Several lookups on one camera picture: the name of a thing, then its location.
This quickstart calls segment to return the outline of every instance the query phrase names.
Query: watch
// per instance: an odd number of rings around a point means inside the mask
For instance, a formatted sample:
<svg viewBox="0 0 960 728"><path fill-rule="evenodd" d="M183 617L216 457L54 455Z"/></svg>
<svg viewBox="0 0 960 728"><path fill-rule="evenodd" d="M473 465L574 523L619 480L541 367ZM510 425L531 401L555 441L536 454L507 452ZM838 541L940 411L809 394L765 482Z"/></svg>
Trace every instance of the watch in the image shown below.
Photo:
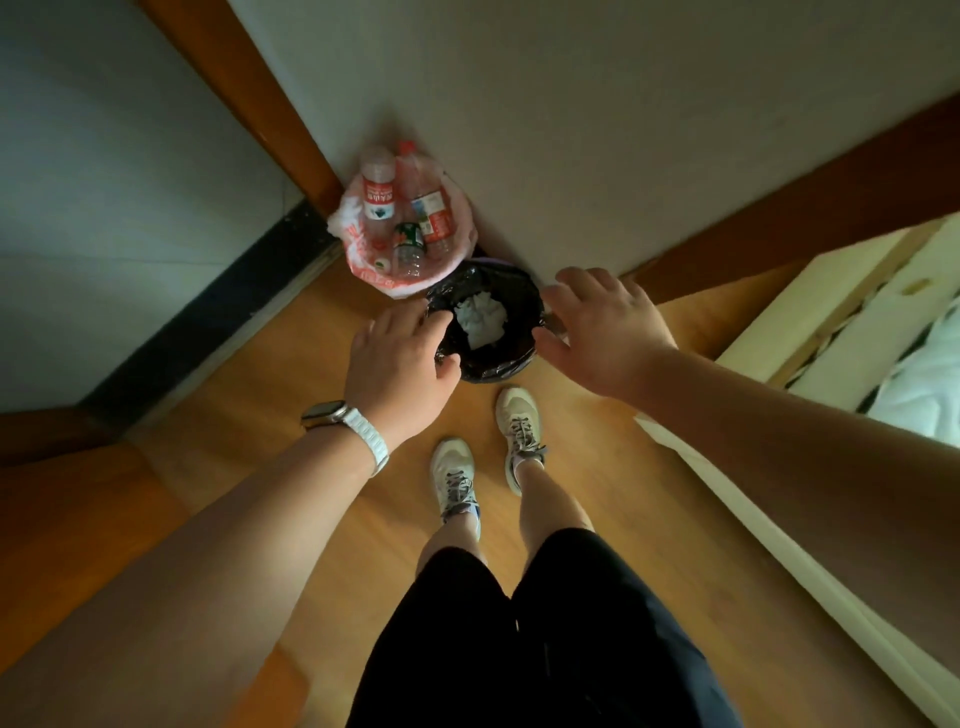
<svg viewBox="0 0 960 728"><path fill-rule="evenodd" d="M308 431L324 425L346 425L352 429L360 435L360 439L367 443L367 447L373 453L373 459L376 461L374 475L382 471L383 466L390 460L390 450L380 433L376 431L376 427L360 414L359 409L351 407L344 400L314 404L300 416L300 424Z"/></svg>

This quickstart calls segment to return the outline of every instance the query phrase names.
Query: white sneaker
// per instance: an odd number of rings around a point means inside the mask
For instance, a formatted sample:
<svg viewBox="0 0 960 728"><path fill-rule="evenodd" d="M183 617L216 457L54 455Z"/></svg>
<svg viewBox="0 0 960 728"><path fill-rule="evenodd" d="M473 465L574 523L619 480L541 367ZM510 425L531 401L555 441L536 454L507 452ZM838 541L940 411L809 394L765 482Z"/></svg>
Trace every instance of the white sneaker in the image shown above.
<svg viewBox="0 0 960 728"><path fill-rule="evenodd" d="M543 464L546 448L540 444L540 411L533 396L522 387L507 387L496 398L496 424L507 438L507 460L504 473L507 485L518 496L520 484L514 468L524 460Z"/></svg>
<svg viewBox="0 0 960 728"><path fill-rule="evenodd" d="M441 440L430 460L430 475L440 502L440 518L446 523L451 516L472 513L477 518L480 538L480 505L473 493L473 453L465 440L449 437Z"/></svg>

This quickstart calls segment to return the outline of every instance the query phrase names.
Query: watch strap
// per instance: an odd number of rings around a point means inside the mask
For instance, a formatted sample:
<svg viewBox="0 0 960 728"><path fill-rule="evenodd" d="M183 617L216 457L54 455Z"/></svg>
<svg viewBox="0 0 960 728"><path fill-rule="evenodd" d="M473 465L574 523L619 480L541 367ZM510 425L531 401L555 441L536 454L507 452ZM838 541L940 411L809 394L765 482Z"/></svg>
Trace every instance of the watch strap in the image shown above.
<svg viewBox="0 0 960 728"><path fill-rule="evenodd" d="M376 475L383 470L383 466L390 460L390 449L383 441L376 427L370 424L366 417L360 414L356 407L348 407L341 422L360 435L360 439L367 443L373 453L373 459L376 461L376 469L373 474Z"/></svg>

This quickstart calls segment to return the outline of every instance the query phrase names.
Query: black garbage bag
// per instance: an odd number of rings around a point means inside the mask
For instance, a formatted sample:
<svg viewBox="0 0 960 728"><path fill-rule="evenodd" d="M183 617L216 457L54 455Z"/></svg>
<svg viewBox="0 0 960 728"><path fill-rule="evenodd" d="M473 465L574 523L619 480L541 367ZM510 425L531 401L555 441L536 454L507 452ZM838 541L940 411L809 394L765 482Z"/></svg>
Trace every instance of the black garbage bag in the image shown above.
<svg viewBox="0 0 960 728"><path fill-rule="evenodd" d="M534 357L531 331L543 326L543 301L533 280L516 266L492 258L465 260L427 289L428 310L453 311L463 299L484 291L507 309L499 341L471 351L466 332L454 318L437 349L438 358L460 354L462 378L474 384L505 381L529 364Z"/></svg>

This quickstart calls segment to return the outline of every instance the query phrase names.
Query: shorts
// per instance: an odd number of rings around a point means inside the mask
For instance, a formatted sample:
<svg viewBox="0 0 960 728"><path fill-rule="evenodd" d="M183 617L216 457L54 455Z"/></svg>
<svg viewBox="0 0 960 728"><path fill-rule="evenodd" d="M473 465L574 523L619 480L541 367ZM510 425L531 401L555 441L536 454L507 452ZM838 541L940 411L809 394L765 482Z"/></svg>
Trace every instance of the shorts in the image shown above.
<svg viewBox="0 0 960 728"><path fill-rule="evenodd" d="M706 658L607 543L567 528L507 597L438 551L373 647L348 727L740 726Z"/></svg>

